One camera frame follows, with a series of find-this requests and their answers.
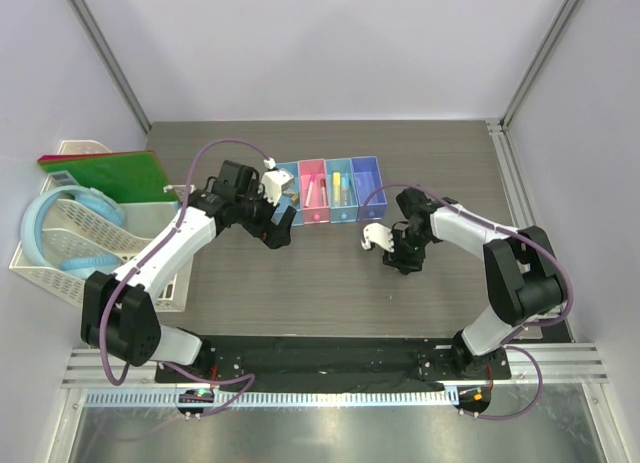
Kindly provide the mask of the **white pink-tipped marker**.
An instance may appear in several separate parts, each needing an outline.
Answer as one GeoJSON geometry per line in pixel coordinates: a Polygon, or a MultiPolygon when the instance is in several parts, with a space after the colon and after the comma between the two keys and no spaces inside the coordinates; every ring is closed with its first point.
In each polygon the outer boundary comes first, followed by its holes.
{"type": "Polygon", "coordinates": [[[315,184],[315,178],[311,178],[309,180],[309,184],[307,187],[307,193],[306,193],[306,198],[305,198],[305,208],[309,208],[312,206],[313,203],[313,193],[314,193],[314,188],[315,188],[316,184],[315,184]]]}

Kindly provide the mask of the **four-colour compartment organizer box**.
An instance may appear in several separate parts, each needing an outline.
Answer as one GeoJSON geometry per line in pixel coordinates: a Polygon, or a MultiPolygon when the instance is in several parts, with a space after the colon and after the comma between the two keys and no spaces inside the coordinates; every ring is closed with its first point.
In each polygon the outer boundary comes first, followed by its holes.
{"type": "Polygon", "coordinates": [[[290,188],[298,191],[300,201],[292,202],[293,195],[280,199],[273,220],[278,223],[288,206],[297,210],[294,226],[320,223],[350,223],[358,220],[380,220],[387,210],[387,198],[384,192],[373,191],[382,185],[378,159],[374,156],[357,156],[335,159],[307,159],[280,163],[279,168],[286,169],[294,176],[290,188]],[[332,203],[332,174],[340,172],[342,180],[349,183],[350,205],[334,207],[332,203]],[[313,203],[305,208],[305,198],[309,180],[315,178],[313,203]],[[322,206],[321,179],[326,179],[329,206],[322,206]]]}

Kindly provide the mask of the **yellow capped white highlighter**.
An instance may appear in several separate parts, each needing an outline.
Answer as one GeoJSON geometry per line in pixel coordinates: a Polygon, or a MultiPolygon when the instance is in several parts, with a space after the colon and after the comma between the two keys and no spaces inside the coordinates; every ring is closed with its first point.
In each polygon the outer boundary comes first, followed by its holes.
{"type": "Polygon", "coordinates": [[[332,174],[332,203],[334,207],[341,206],[341,181],[341,173],[334,172],[332,174]]]}

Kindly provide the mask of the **blue capped clear tube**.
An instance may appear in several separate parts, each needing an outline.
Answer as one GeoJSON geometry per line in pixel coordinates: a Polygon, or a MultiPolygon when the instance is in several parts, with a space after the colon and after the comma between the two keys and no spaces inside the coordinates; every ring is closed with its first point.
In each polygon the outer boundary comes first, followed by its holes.
{"type": "Polygon", "coordinates": [[[343,207],[350,205],[349,183],[347,179],[341,181],[341,205],[343,207]]]}

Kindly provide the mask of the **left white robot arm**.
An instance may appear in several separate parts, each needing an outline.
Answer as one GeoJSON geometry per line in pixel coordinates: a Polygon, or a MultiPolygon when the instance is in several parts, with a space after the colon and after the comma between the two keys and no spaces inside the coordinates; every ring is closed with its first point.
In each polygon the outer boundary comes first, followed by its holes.
{"type": "Polygon", "coordinates": [[[190,193],[185,206],[138,255],[109,274],[96,271],[87,278],[82,340],[130,366],[172,363],[190,381],[205,380],[213,368],[211,343],[160,324],[154,304],[200,249],[235,224],[270,249],[289,245],[295,209],[287,208],[279,221],[273,215],[293,183],[293,175],[284,168],[259,173],[224,161],[219,174],[190,193]]]}

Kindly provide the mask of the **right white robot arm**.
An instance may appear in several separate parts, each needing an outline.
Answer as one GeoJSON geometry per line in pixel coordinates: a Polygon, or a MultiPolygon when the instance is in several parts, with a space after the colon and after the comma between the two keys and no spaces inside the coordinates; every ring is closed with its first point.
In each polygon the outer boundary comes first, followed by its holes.
{"type": "Polygon", "coordinates": [[[387,230],[385,265],[403,275],[422,270],[426,247],[448,242],[484,264],[488,307],[451,342],[451,365],[465,378],[477,376],[497,350],[525,324],[571,299],[570,285],[546,232],[500,226],[451,199],[434,200],[408,187],[396,196],[403,228],[387,230]]]}

